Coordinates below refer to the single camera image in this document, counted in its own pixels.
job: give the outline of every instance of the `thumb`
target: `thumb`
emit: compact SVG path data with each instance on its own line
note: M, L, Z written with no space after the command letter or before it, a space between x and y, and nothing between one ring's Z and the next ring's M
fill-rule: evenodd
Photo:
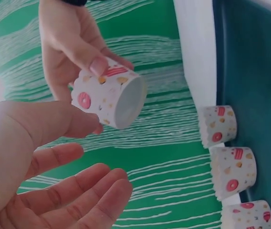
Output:
M86 43L77 34L66 34L59 38L59 48L81 69L101 76L108 69L108 61L99 50Z

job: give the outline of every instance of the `green tablecloth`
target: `green tablecloth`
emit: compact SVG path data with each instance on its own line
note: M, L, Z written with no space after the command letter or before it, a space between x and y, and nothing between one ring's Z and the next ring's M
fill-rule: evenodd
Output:
M6 99L52 100L43 78L38 2L0 0L0 79ZM19 192L47 187L103 162L124 168L134 186L114 228L220 228L221 204L212 190L209 153L201 146L184 79L173 2L107 0L87 6L109 47L146 78L146 104L132 127L105 127L100 136L77 140L87 152L83 158L24 182ZM61 138L50 145L71 141Z

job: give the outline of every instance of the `cupcake liner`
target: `cupcake liner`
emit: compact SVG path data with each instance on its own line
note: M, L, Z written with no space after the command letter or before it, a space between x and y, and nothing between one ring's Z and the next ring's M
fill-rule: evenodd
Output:
M247 147L214 147L211 174L219 201L253 186L257 168L253 152Z
M231 141L237 135L237 121L230 106L204 107L198 117L204 148Z
M265 200L223 207L221 229L271 229L271 208Z
M74 82L72 104L95 113L100 122L127 128L140 114L147 95L142 77L108 58L109 69L100 77L82 70Z

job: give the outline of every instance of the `black sleeve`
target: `black sleeve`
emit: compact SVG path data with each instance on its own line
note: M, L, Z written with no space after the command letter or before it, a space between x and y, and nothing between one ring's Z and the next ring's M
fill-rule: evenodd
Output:
M62 1L74 6L84 6L87 3L87 0L62 0Z

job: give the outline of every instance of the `white wall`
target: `white wall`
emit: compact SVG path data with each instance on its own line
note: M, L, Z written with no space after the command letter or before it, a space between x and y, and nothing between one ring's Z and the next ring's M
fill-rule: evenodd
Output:
M271 0L254 0L271 9ZM197 108L216 103L212 0L174 0L184 71Z

